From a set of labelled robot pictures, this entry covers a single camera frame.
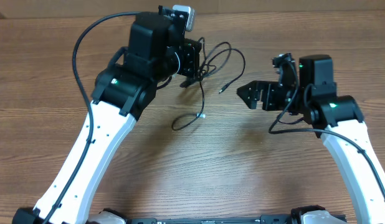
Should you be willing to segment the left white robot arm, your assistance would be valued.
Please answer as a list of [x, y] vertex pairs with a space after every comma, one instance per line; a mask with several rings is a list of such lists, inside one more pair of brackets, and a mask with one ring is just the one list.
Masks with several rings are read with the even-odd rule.
[[158, 88], [174, 74], [190, 77], [200, 45], [185, 38], [194, 10], [188, 6], [137, 12], [129, 43], [117, 50], [84, 95], [88, 113], [61, 170], [32, 208], [20, 208], [14, 223], [86, 223], [97, 187], [126, 135]]

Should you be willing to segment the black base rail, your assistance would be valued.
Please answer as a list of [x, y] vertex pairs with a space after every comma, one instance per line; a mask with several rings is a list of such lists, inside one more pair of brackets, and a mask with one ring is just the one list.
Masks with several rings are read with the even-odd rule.
[[290, 215], [261, 215], [260, 217], [237, 218], [180, 218], [180, 219], [155, 219], [133, 218], [127, 224], [273, 224], [293, 223]]

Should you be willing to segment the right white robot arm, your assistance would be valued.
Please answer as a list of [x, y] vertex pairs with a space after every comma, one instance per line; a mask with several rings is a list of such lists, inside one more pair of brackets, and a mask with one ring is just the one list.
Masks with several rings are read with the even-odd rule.
[[385, 223], [385, 171], [369, 139], [368, 127], [356, 102], [338, 96], [329, 55], [309, 55], [295, 63], [290, 53], [273, 58], [279, 79], [252, 81], [237, 89], [237, 95], [254, 110], [279, 111], [270, 134], [285, 113], [301, 114], [334, 159], [348, 189], [358, 223]]

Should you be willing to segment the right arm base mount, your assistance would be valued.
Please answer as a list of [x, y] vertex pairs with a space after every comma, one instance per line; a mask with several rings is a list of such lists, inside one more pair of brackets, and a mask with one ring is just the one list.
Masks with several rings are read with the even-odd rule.
[[292, 223], [297, 224], [344, 224], [344, 220], [331, 215], [319, 205], [298, 207], [291, 210]]

